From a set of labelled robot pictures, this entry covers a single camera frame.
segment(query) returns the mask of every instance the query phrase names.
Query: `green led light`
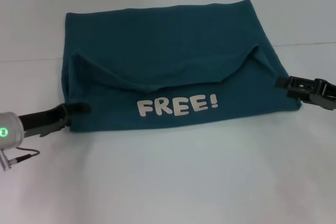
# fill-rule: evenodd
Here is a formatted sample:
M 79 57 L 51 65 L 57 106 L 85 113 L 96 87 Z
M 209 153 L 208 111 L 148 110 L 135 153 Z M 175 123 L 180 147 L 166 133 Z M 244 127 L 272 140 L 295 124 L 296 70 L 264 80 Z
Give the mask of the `green led light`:
M 0 137 L 6 137 L 6 136 L 8 136 L 8 129 L 0 128 Z

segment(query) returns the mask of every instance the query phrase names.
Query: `teal t-shirt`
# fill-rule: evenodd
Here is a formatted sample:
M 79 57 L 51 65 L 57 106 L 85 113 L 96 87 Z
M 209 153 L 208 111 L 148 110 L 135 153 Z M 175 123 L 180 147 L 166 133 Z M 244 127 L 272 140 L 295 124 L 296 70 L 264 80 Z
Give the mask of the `teal t-shirt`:
M 157 129 L 301 106 L 250 0 L 66 16 L 62 89 L 76 132 Z

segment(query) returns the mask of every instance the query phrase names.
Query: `white table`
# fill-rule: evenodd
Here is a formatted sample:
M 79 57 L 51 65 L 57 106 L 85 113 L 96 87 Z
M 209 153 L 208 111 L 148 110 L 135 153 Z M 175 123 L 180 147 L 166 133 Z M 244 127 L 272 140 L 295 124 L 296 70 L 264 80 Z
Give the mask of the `white table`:
M 63 101 L 66 12 L 240 0 L 0 0 L 0 111 Z M 336 0 L 252 0 L 285 68 L 336 83 Z M 279 46 L 329 43 L 319 45 Z M 336 112 L 305 105 L 166 130 L 31 137 L 0 173 L 1 223 L 336 222 Z M 7 152 L 16 156 L 19 151 Z

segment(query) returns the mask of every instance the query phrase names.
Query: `cable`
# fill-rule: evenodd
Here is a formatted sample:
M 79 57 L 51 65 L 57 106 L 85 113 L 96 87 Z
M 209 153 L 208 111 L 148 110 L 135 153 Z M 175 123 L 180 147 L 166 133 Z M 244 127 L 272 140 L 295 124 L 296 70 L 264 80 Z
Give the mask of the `cable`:
M 18 150 L 21 150 L 21 151 L 29 151 L 29 152 L 35 152 L 34 154 L 27 154 L 27 155 L 24 155 L 24 156 L 21 156 L 21 157 L 16 157 L 16 158 L 13 158 L 11 160 L 9 160 L 9 164 L 10 165 L 15 165 L 15 164 L 18 164 L 24 160 L 27 160 L 31 157 L 34 157 L 34 156 L 37 156 L 38 154 L 40 154 L 40 151 L 38 150 L 34 150 L 34 149 L 27 149 L 27 148 L 21 148 L 21 147 L 16 147 Z
M 35 152 L 34 154 L 30 154 L 31 157 L 37 156 L 38 154 L 40 154 L 40 151 L 38 150 L 34 150 L 34 149 L 27 149 L 27 148 L 21 148 L 21 147 L 16 147 L 18 150 L 21 151 L 29 151 L 29 152 Z

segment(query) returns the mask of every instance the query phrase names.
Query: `teal cloth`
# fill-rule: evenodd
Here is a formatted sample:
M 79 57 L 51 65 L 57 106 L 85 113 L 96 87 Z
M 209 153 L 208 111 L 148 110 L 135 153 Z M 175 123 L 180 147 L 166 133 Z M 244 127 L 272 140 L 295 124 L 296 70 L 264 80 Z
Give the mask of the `teal cloth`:
M 301 103 L 250 0 L 66 16 L 62 89 L 75 132 L 157 129 L 276 111 Z

